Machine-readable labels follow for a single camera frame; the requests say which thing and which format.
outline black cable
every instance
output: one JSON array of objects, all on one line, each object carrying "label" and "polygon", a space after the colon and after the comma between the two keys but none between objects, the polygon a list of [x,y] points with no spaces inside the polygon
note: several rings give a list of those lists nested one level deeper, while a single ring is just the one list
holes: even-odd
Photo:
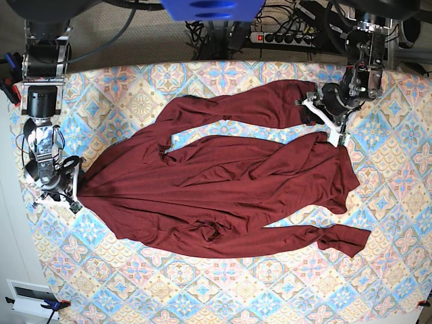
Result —
[{"label": "black cable", "polygon": [[298,32],[300,32],[300,28],[302,27],[302,20],[300,18],[295,18],[292,21],[290,27],[288,27],[288,30],[284,32],[283,37],[285,37],[290,32],[292,25],[294,25],[296,22],[298,22],[298,27],[297,30],[294,31],[294,37],[297,36]]},{"label": "black cable", "polygon": [[49,324],[51,322],[51,319],[53,318],[54,313],[55,313],[55,310],[53,310],[53,312],[51,313],[51,316],[49,317],[46,324]]},{"label": "black cable", "polygon": [[273,20],[276,22],[276,24],[278,24],[279,26],[282,25],[282,23],[281,23],[279,20],[277,20],[276,18],[274,18],[273,16],[261,16],[261,17],[259,17],[260,20],[258,20],[258,19],[256,19],[256,20],[257,20],[257,22],[261,23],[263,18],[271,18],[271,19],[273,19]]},{"label": "black cable", "polygon": [[129,2],[125,0],[103,0],[103,2],[109,3],[110,5],[114,5],[116,7],[128,8],[128,9],[136,9],[136,10],[145,10],[145,11],[159,11],[165,10],[164,6],[160,3],[139,3]]},{"label": "black cable", "polygon": [[389,43],[389,42],[391,42],[391,41],[394,41],[394,40],[397,39],[397,38],[399,38],[399,33],[398,33],[395,37],[393,37],[393,38],[391,38],[391,39],[387,39],[387,40],[385,41],[385,43]]},{"label": "black cable", "polygon": [[200,47],[198,49],[198,52],[196,54],[196,59],[195,60],[199,60],[199,58],[201,56],[201,53],[203,51],[204,44],[207,41],[208,37],[209,37],[208,35],[205,35],[204,40],[201,42],[201,45],[200,45]]},{"label": "black cable", "polygon": [[63,147],[61,149],[64,150],[64,148],[66,146],[66,141],[65,141],[65,138],[64,138],[63,134],[61,132],[59,132],[59,134],[60,134],[60,137],[61,137],[61,143],[63,145]]},{"label": "black cable", "polygon": [[192,39],[193,43],[197,43],[198,41],[203,42],[203,38],[201,37],[201,34],[203,33],[204,24],[202,22],[196,21],[196,22],[185,22],[186,28],[190,32],[190,38]]},{"label": "black cable", "polygon": [[342,8],[340,7],[338,0],[330,0],[333,1],[333,4],[335,5],[337,14],[339,14],[340,19],[342,20],[342,22],[347,26],[347,27],[354,27],[355,23],[354,22],[350,22],[346,17],[345,17],[345,13],[342,12]]},{"label": "black cable", "polygon": [[68,196],[66,196],[65,194],[62,194],[62,193],[60,193],[60,192],[56,192],[56,191],[49,191],[49,190],[43,190],[43,189],[42,189],[41,191],[46,192],[47,194],[58,194],[58,195],[60,195],[60,196],[63,196],[63,197],[65,197],[65,199],[66,199],[66,201],[67,201],[68,203],[73,203],[73,202],[74,202],[70,197],[68,197]]},{"label": "black cable", "polygon": [[73,63],[73,62],[77,62],[81,59],[85,59],[86,57],[93,55],[99,51],[102,51],[103,49],[106,49],[108,46],[111,46],[118,38],[120,38],[120,36],[126,31],[126,29],[128,29],[132,19],[134,19],[136,13],[136,9],[132,9],[129,15],[128,20],[126,20],[126,23],[124,24],[123,28],[111,39],[109,40],[107,43],[105,43],[104,45],[98,47],[97,49],[94,49],[93,51],[90,51],[84,55],[81,55],[75,59],[67,59],[65,61],[62,62],[45,62],[45,61],[41,61],[40,59],[38,59],[37,57],[32,57],[32,59],[35,59],[36,61],[43,63],[43,64],[49,64],[49,65],[57,65],[57,64],[65,64],[65,63]]},{"label": "black cable", "polygon": [[297,27],[297,30],[296,30],[296,34],[294,35],[294,36],[297,36],[297,34],[300,32],[300,29],[302,28],[302,23],[303,23],[303,21],[302,21],[302,19],[301,18],[298,18],[298,27]]},{"label": "black cable", "polygon": [[21,144],[21,162],[22,162],[22,168],[25,168],[25,164],[24,164],[24,140],[25,139],[26,139],[26,137],[23,136],[22,137],[22,144]]},{"label": "black cable", "polygon": [[329,25],[329,12],[331,11],[331,8],[333,7],[333,2],[329,1],[327,4],[327,7],[325,8],[324,13],[324,29],[327,32],[327,35],[333,44],[333,46],[344,56],[348,56],[345,48],[341,46],[341,44],[338,42],[338,40],[335,37],[335,34],[333,33],[333,30],[330,28]]},{"label": "black cable", "polygon": [[289,30],[289,29],[291,28],[291,26],[292,26],[292,23],[290,24],[290,27],[288,27],[288,28],[286,28],[285,25],[288,24],[289,22],[291,22],[291,20],[292,20],[292,16],[291,16],[291,17],[290,17],[286,22],[282,23],[282,25],[279,27],[278,30],[276,30],[276,31],[273,33],[273,35],[277,35],[277,34],[279,34],[280,31],[282,30],[282,28],[285,28],[286,30]]},{"label": "black cable", "polygon": [[398,32],[399,32],[399,24],[397,24],[397,25],[395,26],[395,28],[392,30],[392,32],[390,32],[390,34],[388,34],[386,37],[390,37],[392,34],[394,34],[394,32],[395,32],[396,30],[398,30]]},{"label": "black cable", "polygon": [[23,150],[24,150],[24,147],[20,147],[20,145],[18,145],[18,138],[19,138],[21,135],[24,136],[24,134],[21,133],[21,134],[18,134],[18,136],[15,137],[15,145],[18,147],[18,149],[19,149],[20,151],[23,151]]}]

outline tile-pattern fabric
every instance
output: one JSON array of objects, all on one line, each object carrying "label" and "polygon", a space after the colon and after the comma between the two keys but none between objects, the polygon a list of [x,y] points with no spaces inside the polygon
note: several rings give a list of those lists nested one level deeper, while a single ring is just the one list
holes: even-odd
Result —
[{"label": "tile-pattern fabric", "polygon": [[[274,80],[338,82],[343,68],[281,62],[193,62],[114,67],[67,78],[55,122],[66,153],[89,165],[109,145],[154,122],[182,95],[232,95]],[[383,96],[350,121],[348,147],[361,185],[334,215],[308,206],[271,226],[341,223],[372,231],[350,259],[316,245],[243,259],[198,259],[117,240],[89,210],[32,207],[30,229],[47,282],[72,306],[62,323],[331,323],[408,313],[432,288],[432,88],[430,80],[384,73]],[[26,120],[9,108],[15,144]],[[203,136],[287,143],[323,126],[269,129],[234,121],[173,135],[171,150]],[[22,180],[21,152],[15,149]]]}]

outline maroon shirt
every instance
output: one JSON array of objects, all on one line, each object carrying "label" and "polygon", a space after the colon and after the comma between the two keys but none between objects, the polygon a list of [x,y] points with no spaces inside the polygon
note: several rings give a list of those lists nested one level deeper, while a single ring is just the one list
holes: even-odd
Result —
[{"label": "maroon shirt", "polygon": [[107,148],[85,173],[78,198],[117,238],[193,257],[256,257],[318,242],[353,257],[370,231],[263,228],[307,205],[346,212],[359,185],[345,147],[323,132],[284,145],[257,138],[209,136],[166,153],[171,135],[230,119],[270,128],[302,124],[295,100],[310,82],[284,80],[233,96],[172,100],[156,122]]}]

